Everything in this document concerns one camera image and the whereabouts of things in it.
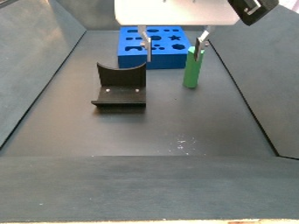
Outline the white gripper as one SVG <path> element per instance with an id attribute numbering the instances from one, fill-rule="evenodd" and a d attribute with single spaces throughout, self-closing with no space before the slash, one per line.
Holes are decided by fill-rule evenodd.
<path id="1" fill-rule="evenodd" d="M 153 40 L 146 25 L 207 25 L 195 41 L 194 59 L 202 57 L 214 25 L 234 25 L 240 16 L 227 0 L 115 0 L 117 21 L 122 25 L 139 25 L 141 46 L 153 61 Z"/>

